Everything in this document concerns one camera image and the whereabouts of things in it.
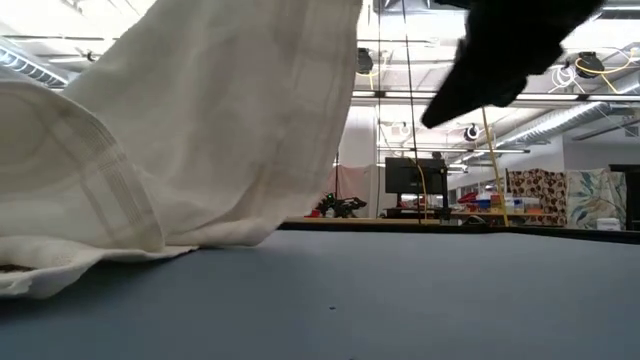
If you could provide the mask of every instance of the table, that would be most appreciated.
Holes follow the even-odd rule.
[[[639,359],[639,273],[637,245],[278,231],[2,302],[0,357]]]

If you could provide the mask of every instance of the computer monitor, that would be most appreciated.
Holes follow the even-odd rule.
[[[414,160],[385,159],[385,192],[388,194],[423,194],[422,177]],[[424,174],[427,194],[447,193],[447,166],[444,160],[418,159]]]

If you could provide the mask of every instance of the patterned curtain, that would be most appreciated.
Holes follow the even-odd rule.
[[[554,214],[527,218],[527,225],[566,225],[567,182],[564,173],[532,169],[509,171],[507,175],[509,188],[514,197],[538,198],[543,213]]]
[[[608,169],[567,171],[567,213],[571,228],[597,228],[599,218],[616,218],[626,224],[627,183],[623,173]]]

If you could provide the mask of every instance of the gray table surface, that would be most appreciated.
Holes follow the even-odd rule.
[[[0,302],[1,359],[640,359],[640,247],[277,232]]]

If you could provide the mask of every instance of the white towel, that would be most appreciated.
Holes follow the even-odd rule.
[[[103,258],[255,245],[306,212],[360,6],[158,0],[64,97],[0,83],[0,264],[39,269],[0,274],[0,295],[50,296]]]

